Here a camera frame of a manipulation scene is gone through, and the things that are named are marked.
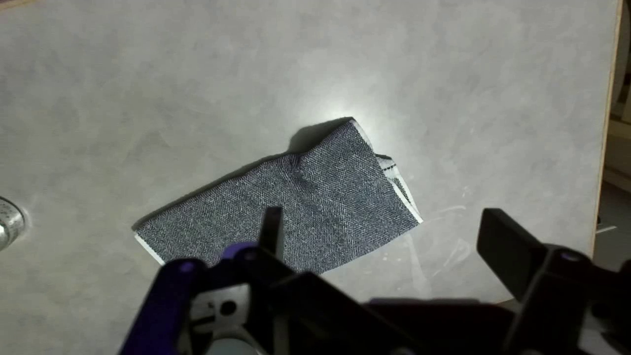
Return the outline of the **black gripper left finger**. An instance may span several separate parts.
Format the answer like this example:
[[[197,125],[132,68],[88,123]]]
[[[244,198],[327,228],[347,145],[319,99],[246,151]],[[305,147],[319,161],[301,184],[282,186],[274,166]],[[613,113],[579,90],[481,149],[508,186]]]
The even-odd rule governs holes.
[[[268,208],[262,218],[258,235],[258,247],[274,255],[276,259],[284,253],[284,218],[280,208]]]

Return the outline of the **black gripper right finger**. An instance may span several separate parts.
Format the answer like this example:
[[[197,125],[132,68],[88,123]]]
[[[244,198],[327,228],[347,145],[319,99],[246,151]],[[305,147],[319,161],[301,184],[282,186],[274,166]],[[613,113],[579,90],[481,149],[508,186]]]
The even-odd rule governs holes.
[[[548,249],[508,214],[487,208],[477,232],[477,253],[510,297],[524,303]]]

